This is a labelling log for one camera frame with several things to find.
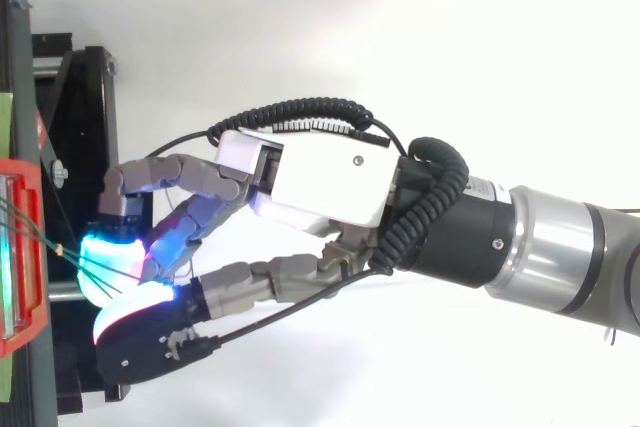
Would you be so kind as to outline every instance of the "robotic hand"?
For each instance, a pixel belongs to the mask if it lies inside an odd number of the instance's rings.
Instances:
[[[354,128],[301,121],[313,118]],[[364,132],[371,125],[389,135],[400,157],[388,139]],[[256,130],[263,127],[272,132]],[[640,335],[640,219],[469,177],[462,157],[436,139],[414,140],[407,155],[352,102],[276,104],[216,124],[207,136],[218,147],[213,162],[149,157],[105,175],[100,236],[120,244],[140,234],[136,194],[170,186],[193,194],[146,237],[144,259],[128,264],[140,285],[96,319],[98,366],[109,381],[131,384],[177,370],[394,268],[485,286],[495,298]],[[339,236],[322,258],[240,262],[172,285],[201,239],[247,204],[310,234]],[[262,300],[294,304],[220,337],[194,330]]]

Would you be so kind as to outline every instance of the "black cylindrical joint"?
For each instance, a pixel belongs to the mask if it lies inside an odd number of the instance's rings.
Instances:
[[[514,226],[515,210],[509,192],[470,177],[465,193],[431,226],[427,240],[416,245],[398,268],[481,287],[500,272]]]

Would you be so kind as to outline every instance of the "white wall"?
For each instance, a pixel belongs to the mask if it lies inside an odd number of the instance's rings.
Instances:
[[[34,31],[71,30],[76,47],[105,45],[119,58],[122,160],[240,110],[343,96],[405,142],[446,139],[477,176],[640,205],[631,121],[640,104],[638,0],[35,2]],[[198,142],[186,150],[211,156]],[[157,205],[167,212],[162,198]],[[244,213],[196,265],[319,248]],[[638,425],[640,342],[620,336],[611,348],[603,333],[484,291],[397,275],[62,425]]]

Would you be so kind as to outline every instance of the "coiled cable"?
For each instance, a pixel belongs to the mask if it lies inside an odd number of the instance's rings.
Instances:
[[[446,142],[423,137],[409,146],[409,156],[442,167],[440,178],[416,200],[384,233],[369,260],[369,266],[386,275],[413,246],[428,235],[429,226],[458,200],[469,180],[469,168],[462,156]]]
[[[227,130],[240,127],[258,129],[291,120],[325,118],[349,123],[356,130],[367,130],[372,125],[373,114],[362,105],[344,99],[311,98],[287,100],[258,109],[233,115],[207,130],[207,139],[214,147]]]

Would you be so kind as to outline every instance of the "label sticker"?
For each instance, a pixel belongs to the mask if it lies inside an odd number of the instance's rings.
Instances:
[[[501,186],[500,184],[493,184],[493,186],[496,188],[496,200],[498,202],[504,202],[505,204],[510,204],[511,194],[509,193],[509,191],[505,189],[503,186]]]
[[[496,200],[493,184],[488,180],[478,179],[477,177],[469,176],[469,182],[467,182],[467,188],[464,189],[464,193],[479,199]]]

